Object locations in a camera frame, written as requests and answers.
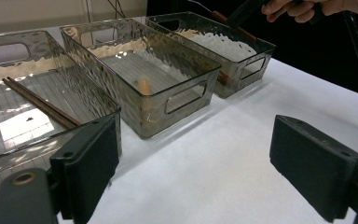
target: black background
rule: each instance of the black background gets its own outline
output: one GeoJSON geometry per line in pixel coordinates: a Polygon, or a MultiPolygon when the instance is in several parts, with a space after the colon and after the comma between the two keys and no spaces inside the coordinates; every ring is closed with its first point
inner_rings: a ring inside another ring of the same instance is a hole
{"type": "MultiPolygon", "coordinates": [[[[227,17],[243,3],[241,0],[198,2],[227,17]]],[[[147,16],[192,11],[212,19],[206,9],[186,0],[148,0],[147,4],[147,16]]],[[[241,27],[275,44],[274,59],[358,92],[358,58],[343,13],[325,17],[315,24],[297,23],[287,14],[270,23],[258,9],[241,27]]]]}

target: gray translucent bin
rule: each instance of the gray translucent bin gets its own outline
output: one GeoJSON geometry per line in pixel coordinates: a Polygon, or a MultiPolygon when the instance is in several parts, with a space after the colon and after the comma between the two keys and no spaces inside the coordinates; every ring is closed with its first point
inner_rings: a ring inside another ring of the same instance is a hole
{"type": "Polygon", "coordinates": [[[261,79],[275,45],[237,33],[192,12],[146,17],[145,24],[179,43],[219,62],[222,68],[214,87],[221,98],[261,79]]]}
{"type": "Polygon", "coordinates": [[[0,35],[0,184],[26,168],[50,166],[49,157],[83,124],[115,117],[121,154],[120,106],[99,88],[45,31],[0,35]],[[12,77],[79,121],[63,128],[3,83],[12,77]]]}
{"type": "Polygon", "coordinates": [[[60,28],[65,48],[149,138],[211,102],[220,64],[134,20],[60,28]]]}

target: table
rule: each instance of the table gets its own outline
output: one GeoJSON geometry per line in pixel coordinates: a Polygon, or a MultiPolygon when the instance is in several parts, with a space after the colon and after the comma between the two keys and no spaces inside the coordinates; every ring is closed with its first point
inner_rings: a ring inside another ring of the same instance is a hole
{"type": "MultiPolygon", "coordinates": [[[[214,95],[150,139],[123,121],[123,155],[89,223],[325,223],[269,162],[276,115],[358,152],[358,93],[272,59],[261,80],[227,99],[214,95]]],[[[350,209],[335,223],[354,216],[350,209]]]]}

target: chopstick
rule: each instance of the chopstick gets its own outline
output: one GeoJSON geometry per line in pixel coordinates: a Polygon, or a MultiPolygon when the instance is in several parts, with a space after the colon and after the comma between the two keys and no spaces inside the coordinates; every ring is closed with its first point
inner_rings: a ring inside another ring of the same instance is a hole
{"type": "Polygon", "coordinates": [[[13,91],[30,101],[34,106],[43,111],[52,119],[56,120],[63,127],[72,129],[78,125],[81,125],[79,121],[70,117],[68,114],[60,110],[57,106],[47,102],[45,99],[30,91],[26,87],[22,86],[16,80],[11,77],[3,78],[2,81],[9,86],[13,91]]]}

